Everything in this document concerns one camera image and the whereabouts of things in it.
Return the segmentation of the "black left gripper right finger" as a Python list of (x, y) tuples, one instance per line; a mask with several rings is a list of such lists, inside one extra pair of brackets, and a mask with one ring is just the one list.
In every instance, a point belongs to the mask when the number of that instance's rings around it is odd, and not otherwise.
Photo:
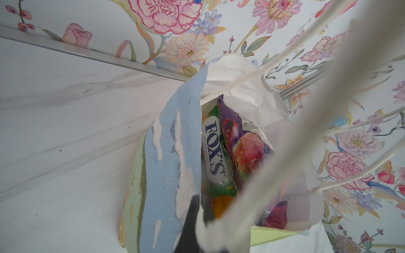
[(208, 196), (201, 196), (201, 205), (203, 209), (204, 224), (214, 221), (216, 219), (211, 199)]

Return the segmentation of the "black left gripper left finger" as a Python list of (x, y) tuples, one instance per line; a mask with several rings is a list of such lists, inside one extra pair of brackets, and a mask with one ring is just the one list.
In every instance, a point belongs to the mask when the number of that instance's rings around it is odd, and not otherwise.
[(200, 247), (196, 238), (196, 220), (200, 207), (200, 196), (194, 195), (191, 199), (185, 224), (174, 253), (199, 253)]

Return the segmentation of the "landscape print paper bag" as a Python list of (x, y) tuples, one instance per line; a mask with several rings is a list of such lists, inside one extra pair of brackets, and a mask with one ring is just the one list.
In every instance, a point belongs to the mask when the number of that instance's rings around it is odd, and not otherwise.
[(404, 1), (370, 1), (364, 22), (297, 52), (313, 69), (344, 47), (329, 66), (323, 95), (301, 120), (304, 127), (269, 130), (289, 110), (264, 74), (354, 5), (329, 2), (313, 27), (257, 69), (245, 56), (264, 37), (239, 46), (240, 54), (205, 62), (214, 33), (222, 30), (215, 4), (128, 1), (138, 24), (172, 34), (165, 59), (193, 77), (141, 136), (120, 219), (119, 241), (127, 252), (236, 250), (276, 240), (277, 232), (339, 223), (346, 214), (376, 215), (380, 201), (404, 209), (402, 185), (394, 188), (380, 177), (404, 139), (367, 165), (364, 160), (385, 147), (374, 127), (386, 116), (358, 124), (341, 117), (366, 68), (404, 26)]

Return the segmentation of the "purple Fox's candy packet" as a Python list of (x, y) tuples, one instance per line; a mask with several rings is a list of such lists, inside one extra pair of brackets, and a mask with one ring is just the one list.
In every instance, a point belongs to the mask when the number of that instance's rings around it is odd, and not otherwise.
[[(258, 171), (274, 150), (264, 132), (252, 121), (241, 116), (225, 104), (224, 97), (217, 98), (220, 109), (221, 129), (225, 147), (231, 157), (233, 179), (237, 192), (243, 191), (250, 177)], [(257, 222), (260, 227), (285, 229), (288, 223), (288, 202), (282, 201), (282, 192), (266, 207), (261, 219)]]

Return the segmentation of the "yellow mango snack packet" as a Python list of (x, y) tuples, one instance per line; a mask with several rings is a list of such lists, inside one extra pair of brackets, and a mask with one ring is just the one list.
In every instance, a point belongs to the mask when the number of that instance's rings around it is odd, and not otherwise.
[(234, 197), (231, 196), (219, 196), (211, 198), (211, 206), (214, 211), (215, 218), (219, 218), (234, 201)]

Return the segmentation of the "green snack packet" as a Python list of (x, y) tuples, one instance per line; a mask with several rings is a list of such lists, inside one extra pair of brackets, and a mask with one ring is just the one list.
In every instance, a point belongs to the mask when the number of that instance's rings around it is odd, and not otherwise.
[(218, 103), (209, 109), (201, 123), (201, 191), (210, 198), (235, 197), (237, 189), (221, 129)]

